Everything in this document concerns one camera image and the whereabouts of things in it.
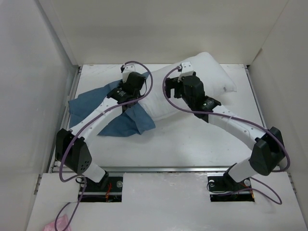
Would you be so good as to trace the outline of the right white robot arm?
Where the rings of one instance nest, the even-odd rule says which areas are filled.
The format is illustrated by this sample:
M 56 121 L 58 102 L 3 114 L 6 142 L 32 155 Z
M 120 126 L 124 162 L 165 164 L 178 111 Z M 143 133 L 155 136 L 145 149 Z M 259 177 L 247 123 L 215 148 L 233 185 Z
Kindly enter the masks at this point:
M 251 151 L 250 157 L 233 164 L 223 174 L 223 184 L 233 190 L 241 181 L 256 174 L 269 175 L 285 158 L 281 132 L 272 127 L 265 129 L 250 121 L 238 118 L 221 102 L 205 94 L 204 85 L 195 74 L 164 79 L 164 95 L 182 99 L 188 106 L 187 113 L 217 126 L 243 142 Z

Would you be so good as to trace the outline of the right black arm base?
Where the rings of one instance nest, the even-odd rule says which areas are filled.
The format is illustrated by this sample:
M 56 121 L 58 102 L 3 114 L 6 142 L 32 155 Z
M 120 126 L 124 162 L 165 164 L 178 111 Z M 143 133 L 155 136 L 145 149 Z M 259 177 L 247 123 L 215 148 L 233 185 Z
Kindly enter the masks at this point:
M 223 176 L 208 176 L 206 185 L 211 202 L 254 202 L 251 180 L 241 182 L 225 180 Z

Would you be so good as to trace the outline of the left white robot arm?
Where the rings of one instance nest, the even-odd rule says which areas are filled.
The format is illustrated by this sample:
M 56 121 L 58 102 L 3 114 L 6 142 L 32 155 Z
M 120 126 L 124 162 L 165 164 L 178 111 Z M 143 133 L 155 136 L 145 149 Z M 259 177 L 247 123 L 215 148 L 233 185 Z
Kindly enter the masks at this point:
M 145 85 L 144 75 L 138 72 L 124 74 L 124 79 L 107 93 L 85 119 L 70 130 L 59 130 L 56 135 L 55 159 L 61 166 L 90 179 L 96 190 L 104 190 L 109 173 L 92 160 L 90 143 L 113 119 L 137 103 Z

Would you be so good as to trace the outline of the white pillow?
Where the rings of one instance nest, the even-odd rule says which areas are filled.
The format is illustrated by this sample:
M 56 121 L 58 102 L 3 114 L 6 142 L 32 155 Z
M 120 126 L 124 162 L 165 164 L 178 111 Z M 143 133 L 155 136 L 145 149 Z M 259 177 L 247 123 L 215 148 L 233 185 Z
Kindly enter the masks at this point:
M 176 80 L 175 83 L 180 86 L 179 93 L 182 96 L 192 97 L 196 103 L 202 103 L 205 96 L 215 98 L 224 93 L 237 91 L 235 83 L 221 65 L 209 53 L 202 52 L 152 72 L 152 90 L 147 97 L 139 101 L 139 104 L 153 121 L 170 117 L 179 112 L 165 99 L 163 80 L 167 73 L 184 62 L 191 63 L 192 72 L 195 74 L 182 75 L 176 70 L 169 75 L 170 79 L 180 77 L 180 80 Z

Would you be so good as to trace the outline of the blue pillowcase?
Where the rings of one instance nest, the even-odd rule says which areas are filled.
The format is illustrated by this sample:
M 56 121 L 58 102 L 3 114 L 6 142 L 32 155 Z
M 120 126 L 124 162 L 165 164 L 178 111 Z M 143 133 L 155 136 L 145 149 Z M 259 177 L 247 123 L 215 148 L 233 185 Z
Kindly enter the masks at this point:
M 94 109 L 96 109 L 107 94 L 118 86 L 119 80 L 108 83 L 107 85 L 96 88 L 78 95 L 76 99 L 70 100 L 69 126 L 73 127 L 85 119 Z M 99 136 L 110 137 L 129 137 L 134 134 L 141 135 L 145 131 L 155 128 L 155 123 L 146 113 L 142 106 L 137 103 L 127 109 L 118 117 L 114 118 L 104 129 L 100 131 Z

